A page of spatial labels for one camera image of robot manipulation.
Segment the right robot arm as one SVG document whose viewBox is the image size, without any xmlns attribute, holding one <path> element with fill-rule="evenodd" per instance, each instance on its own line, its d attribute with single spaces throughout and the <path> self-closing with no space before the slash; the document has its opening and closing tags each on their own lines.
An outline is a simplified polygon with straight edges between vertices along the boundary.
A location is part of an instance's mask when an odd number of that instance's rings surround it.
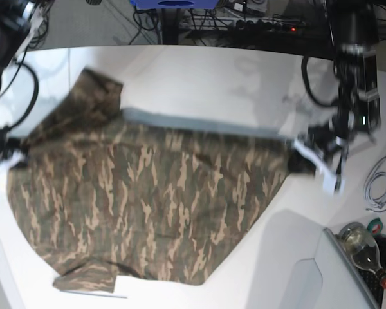
<svg viewBox="0 0 386 309">
<path fill-rule="evenodd" d="M 9 65 L 26 68 L 33 78 L 33 95 L 26 111 L 14 124 L 5 125 L 0 129 L 0 159 L 8 158 L 15 151 L 26 154 L 21 142 L 10 138 L 8 134 L 31 113 L 39 94 L 39 81 L 34 70 L 17 58 L 20 53 L 27 52 L 53 4 L 53 1 L 0 1 L 0 96 L 4 94 L 1 90 L 2 75 Z"/>
</svg>

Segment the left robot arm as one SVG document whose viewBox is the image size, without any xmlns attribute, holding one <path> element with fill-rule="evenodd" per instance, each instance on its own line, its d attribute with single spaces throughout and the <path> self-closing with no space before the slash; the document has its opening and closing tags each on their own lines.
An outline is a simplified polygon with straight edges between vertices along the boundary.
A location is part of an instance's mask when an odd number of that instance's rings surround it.
<svg viewBox="0 0 386 309">
<path fill-rule="evenodd" d="M 381 124 L 376 44 L 378 23 L 370 1 L 324 1 L 324 13 L 333 45 L 333 72 L 338 96 L 322 102 L 314 96 L 308 79 L 309 55 L 302 59 L 302 79 L 309 98 L 337 113 L 321 126 L 310 127 L 304 144 L 329 162 L 343 153 L 358 133 L 371 135 Z"/>
</svg>

